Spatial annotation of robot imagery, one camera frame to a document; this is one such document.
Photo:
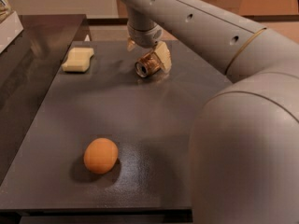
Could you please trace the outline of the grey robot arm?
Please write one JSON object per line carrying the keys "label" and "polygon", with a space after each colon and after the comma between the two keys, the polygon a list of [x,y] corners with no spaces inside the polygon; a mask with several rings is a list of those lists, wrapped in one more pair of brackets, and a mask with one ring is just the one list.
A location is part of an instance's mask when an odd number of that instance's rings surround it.
{"label": "grey robot arm", "polygon": [[194,224],[299,224],[298,45],[201,0],[121,0],[131,38],[155,24],[231,80],[190,137]]}

